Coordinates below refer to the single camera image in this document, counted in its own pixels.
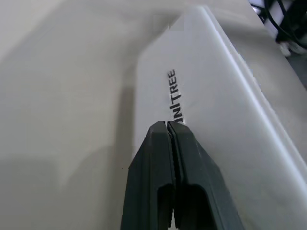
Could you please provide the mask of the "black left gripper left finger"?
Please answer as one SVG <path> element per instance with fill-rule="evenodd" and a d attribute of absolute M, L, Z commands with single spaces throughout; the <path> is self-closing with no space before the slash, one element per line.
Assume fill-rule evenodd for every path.
<path fill-rule="evenodd" d="M 167 230 L 171 227 L 175 171 L 164 121 L 150 126 L 128 171 L 120 228 Z"/>

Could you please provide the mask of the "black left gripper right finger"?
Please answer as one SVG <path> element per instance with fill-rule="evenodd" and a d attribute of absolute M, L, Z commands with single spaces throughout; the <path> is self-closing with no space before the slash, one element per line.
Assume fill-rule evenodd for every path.
<path fill-rule="evenodd" d="M 219 167 L 185 125 L 168 122 L 176 173 L 175 226 L 179 230 L 242 230 Z"/>

